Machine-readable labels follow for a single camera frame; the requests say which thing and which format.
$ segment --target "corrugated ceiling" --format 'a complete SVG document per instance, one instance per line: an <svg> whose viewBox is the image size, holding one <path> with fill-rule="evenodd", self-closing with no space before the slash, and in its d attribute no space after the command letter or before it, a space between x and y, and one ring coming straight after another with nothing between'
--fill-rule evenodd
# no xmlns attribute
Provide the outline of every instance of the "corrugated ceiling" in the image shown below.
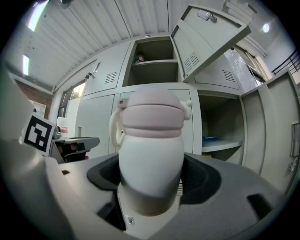
<svg viewBox="0 0 300 240"><path fill-rule="evenodd" d="M224 1L74 0L63 9L60 0L51 0L35 32L23 20L8 48L7 60L22 72L22 55L28 55L29 76L54 86L107 46L143 34L172 32L189 3L221 10Z"/></svg>

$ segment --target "small bottle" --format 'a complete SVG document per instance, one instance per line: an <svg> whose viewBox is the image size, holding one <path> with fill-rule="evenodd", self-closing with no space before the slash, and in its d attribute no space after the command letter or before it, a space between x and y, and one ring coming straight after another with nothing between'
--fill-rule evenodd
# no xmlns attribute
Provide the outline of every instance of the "small bottle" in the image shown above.
<svg viewBox="0 0 300 240"><path fill-rule="evenodd" d="M144 53L138 52L135 58L135 63L144 62Z"/></svg>

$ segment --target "pink bottle lid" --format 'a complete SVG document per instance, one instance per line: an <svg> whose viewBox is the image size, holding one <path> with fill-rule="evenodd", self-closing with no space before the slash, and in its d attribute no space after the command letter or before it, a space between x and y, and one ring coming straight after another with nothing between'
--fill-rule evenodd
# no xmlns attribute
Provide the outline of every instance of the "pink bottle lid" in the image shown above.
<svg viewBox="0 0 300 240"><path fill-rule="evenodd" d="M170 138L181 135L184 112L169 90L145 88L120 99L121 120L127 135Z"/></svg>

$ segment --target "door lock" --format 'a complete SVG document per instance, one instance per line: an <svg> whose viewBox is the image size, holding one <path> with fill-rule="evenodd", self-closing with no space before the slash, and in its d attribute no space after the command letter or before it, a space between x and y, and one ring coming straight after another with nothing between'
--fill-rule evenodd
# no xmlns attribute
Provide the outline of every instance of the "door lock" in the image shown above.
<svg viewBox="0 0 300 240"><path fill-rule="evenodd" d="M217 21L217 17L215 17L212 13L204 11L200 9L197 13L197 16L203 18L204 20L211 20L213 23Z"/></svg>

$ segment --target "fluorescent light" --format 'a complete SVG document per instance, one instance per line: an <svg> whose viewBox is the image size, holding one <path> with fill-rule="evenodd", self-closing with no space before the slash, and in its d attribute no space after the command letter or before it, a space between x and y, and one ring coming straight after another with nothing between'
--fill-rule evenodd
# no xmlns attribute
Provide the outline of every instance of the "fluorescent light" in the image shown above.
<svg viewBox="0 0 300 240"><path fill-rule="evenodd" d="M28 75L28 68L29 68L29 57L23 55L23 73Z"/></svg>
<svg viewBox="0 0 300 240"><path fill-rule="evenodd" d="M49 0L35 6L35 9L34 9L32 15L31 15L31 18L30 18L29 24L28 24L28 27L32 31L34 31L34 29L36 28L39 17L41 16L41 14L42 14L42 12L43 12L43 10L46 7L48 2L49 2Z"/></svg>
<svg viewBox="0 0 300 240"><path fill-rule="evenodd" d="M268 32L270 30L270 26L266 23L263 27L262 27L262 30L264 32Z"/></svg>

